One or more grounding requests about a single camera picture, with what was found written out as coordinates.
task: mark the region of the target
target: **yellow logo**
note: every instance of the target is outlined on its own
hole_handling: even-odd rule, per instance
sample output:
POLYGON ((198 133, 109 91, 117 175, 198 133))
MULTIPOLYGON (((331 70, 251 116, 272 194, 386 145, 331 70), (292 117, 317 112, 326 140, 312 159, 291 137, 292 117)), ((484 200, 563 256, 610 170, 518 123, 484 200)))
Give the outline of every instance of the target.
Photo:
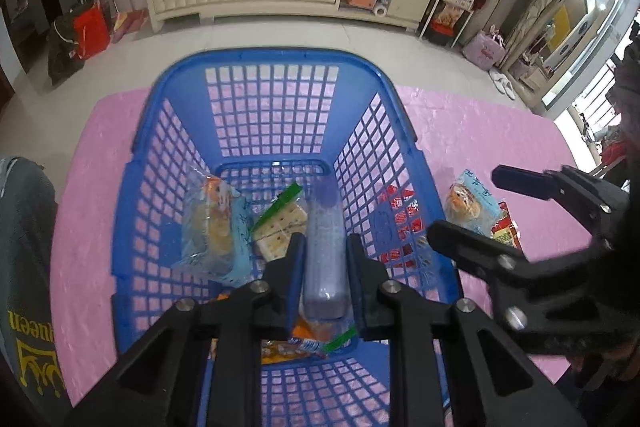
MULTIPOLYGON (((12 329, 22 332, 36 339, 42 339, 48 343, 53 343, 53 329, 51 324, 41 324, 35 321, 29 321, 25 317, 21 317, 15 312, 9 311, 9 324, 12 329)), ((60 398, 59 387, 65 388, 62 380, 62 374, 58 367, 58 356, 55 349, 43 350, 28 346, 23 341, 16 339, 18 346, 18 361, 20 362, 20 383, 27 387, 27 375, 33 374, 36 381, 36 390, 40 395, 43 394, 42 387, 53 388, 53 392, 57 398, 60 398), (55 377, 58 377, 60 386, 56 385, 55 377)))
POLYGON ((42 395, 42 386, 48 386, 50 384, 56 397, 60 398, 60 391, 56 387, 54 377, 58 377, 63 389, 65 389, 65 383, 62 381, 56 352, 35 349, 19 340, 16 340, 16 343, 18 344, 18 359, 20 360, 20 383, 24 387, 27 387, 27 380, 24 377, 26 377, 27 371, 31 369, 33 377, 36 380, 38 393, 42 395))

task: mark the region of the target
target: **basket handle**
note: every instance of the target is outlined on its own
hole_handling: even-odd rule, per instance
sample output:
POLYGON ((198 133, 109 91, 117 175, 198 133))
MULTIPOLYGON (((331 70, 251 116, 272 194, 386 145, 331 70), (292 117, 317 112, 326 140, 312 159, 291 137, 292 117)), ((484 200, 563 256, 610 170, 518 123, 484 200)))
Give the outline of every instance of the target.
POLYGON ((396 112, 399 115, 402 115, 401 120, 404 120, 404 127, 407 131, 409 131, 411 139, 414 141, 414 143, 416 143, 418 141, 418 135, 415 134, 414 124, 411 122, 409 114, 404 108, 404 103, 402 103, 402 100, 400 99, 400 95, 398 94, 398 90, 396 89, 396 84, 391 82, 391 80, 389 80, 388 83, 391 85, 393 90, 393 93, 389 92, 389 94, 391 95, 391 102, 396 106, 396 112))
POLYGON ((152 100, 155 100, 154 96, 156 89, 159 88, 159 84, 162 81, 164 75, 161 75, 149 89, 149 92, 146 95, 145 103, 142 106, 142 111, 140 111, 140 117, 138 118, 138 124, 136 126, 136 133, 133 135, 133 140, 131 142, 131 153, 135 154, 136 150, 140 148, 140 142, 142 142, 142 137, 144 136, 144 132, 146 131, 145 122, 147 121, 147 115, 152 110, 151 106, 154 105, 152 100))

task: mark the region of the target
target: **white slipper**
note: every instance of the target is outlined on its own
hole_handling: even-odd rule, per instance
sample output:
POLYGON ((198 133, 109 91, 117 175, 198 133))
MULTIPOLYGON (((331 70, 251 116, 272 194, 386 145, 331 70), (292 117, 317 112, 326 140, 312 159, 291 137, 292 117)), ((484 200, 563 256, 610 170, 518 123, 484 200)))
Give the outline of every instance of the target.
POLYGON ((489 76, 491 77, 491 80, 494 83, 495 89, 497 89, 498 92, 500 92, 501 94, 504 94, 504 81, 507 80, 507 77, 504 76, 499 71, 497 71, 497 74, 492 74, 492 72, 489 71, 489 76))
POLYGON ((502 80, 502 89, 503 89, 503 93, 506 93, 506 95, 511 99, 511 100, 515 100, 516 99, 516 93, 513 90, 513 84, 511 84, 511 81, 505 76, 504 79, 502 80))

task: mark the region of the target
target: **plastic water bottle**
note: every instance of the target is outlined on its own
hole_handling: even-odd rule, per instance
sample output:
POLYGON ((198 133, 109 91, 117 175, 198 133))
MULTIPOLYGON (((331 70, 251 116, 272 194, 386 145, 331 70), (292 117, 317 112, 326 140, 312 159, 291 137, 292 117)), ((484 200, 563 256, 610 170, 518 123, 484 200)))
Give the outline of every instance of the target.
POLYGON ((317 178, 308 203, 303 310, 306 319, 343 318, 349 305, 346 232, 334 178, 317 178))

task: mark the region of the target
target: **tiled floor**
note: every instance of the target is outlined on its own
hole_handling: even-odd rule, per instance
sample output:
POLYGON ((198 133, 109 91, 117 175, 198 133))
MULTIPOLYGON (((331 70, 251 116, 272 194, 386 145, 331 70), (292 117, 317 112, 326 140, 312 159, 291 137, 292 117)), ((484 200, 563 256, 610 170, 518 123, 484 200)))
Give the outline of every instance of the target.
POLYGON ((521 100, 512 102, 500 94, 488 74, 461 55, 382 26, 304 18, 228 19, 139 37, 127 36, 110 46, 55 89, 47 76, 46 56, 42 57, 18 80, 16 95, 0 116, 0 154, 23 155, 43 165, 60 197, 82 128, 98 100, 149 86, 172 62, 215 48, 340 49, 369 59, 400 86, 453 92, 527 110, 521 100))

